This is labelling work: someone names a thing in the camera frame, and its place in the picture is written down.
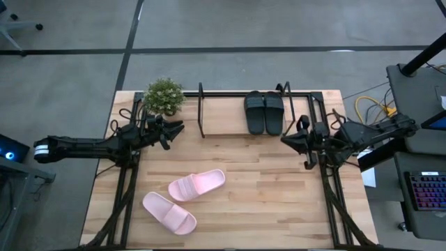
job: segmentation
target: black slipper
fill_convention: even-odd
[[[282,97],[269,91],[265,94],[265,124],[269,135],[277,136],[284,128],[284,101]]]
[[[249,133],[252,135],[263,134],[265,130],[265,104],[262,94],[258,91],[251,91],[245,97],[245,114]]]

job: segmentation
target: pink slipper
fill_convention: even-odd
[[[142,204],[149,213],[174,234],[190,234],[197,226],[195,217],[156,192],[148,193]]]
[[[190,174],[170,183],[169,194],[177,201],[189,201],[221,187],[224,182],[224,173],[220,169],[201,174]]]

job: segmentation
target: gray floor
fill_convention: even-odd
[[[22,20],[45,28],[11,34],[24,49],[125,48],[137,0],[6,0]],[[434,0],[145,0],[135,48],[232,46],[427,45],[444,32]],[[0,40],[0,50],[12,47]],[[341,89],[343,97],[387,81],[385,67],[418,51],[237,54],[133,54],[124,90],[142,90],[159,77],[185,89]],[[103,137],[122,54],[0,57],[2,134],[32,145],[46,135]],[[432,63],[446,62],[441,53]],[[358,96],[382,100],[388,84],[345,99],[357,120]],[[361,101],[364,114],[370,106]],[[378,110],[370,115],[373,120]],[[31,166],[57,173],[20,223],[14,250],[73,248],[88,205],[96,160]],[[444,243],[396,229],[398,204],[371,201],[381,244],[440,250]]]

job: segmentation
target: keyboard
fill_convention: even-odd
[[[406,174],[416,211],[446,211],[446,172]]]

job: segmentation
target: potted plant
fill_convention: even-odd
[[[146,110],[154,114],[175,115],[177,111],[181,111],[181,105],[186,100],[182,89],[180,84],[170,78],[157,79],[155,83],[149,84],[144,92]]]

